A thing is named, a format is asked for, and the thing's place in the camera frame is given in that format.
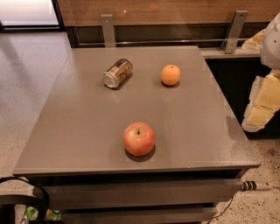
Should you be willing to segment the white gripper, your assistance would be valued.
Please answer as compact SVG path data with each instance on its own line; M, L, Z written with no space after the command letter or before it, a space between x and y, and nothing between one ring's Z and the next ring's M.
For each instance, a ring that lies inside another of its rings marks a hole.
M246 40L241 48L260 51L261 62L274 69L265 77L255 77L241 123L245 131L257 132L263 129L280 109L280 13L265 30Z

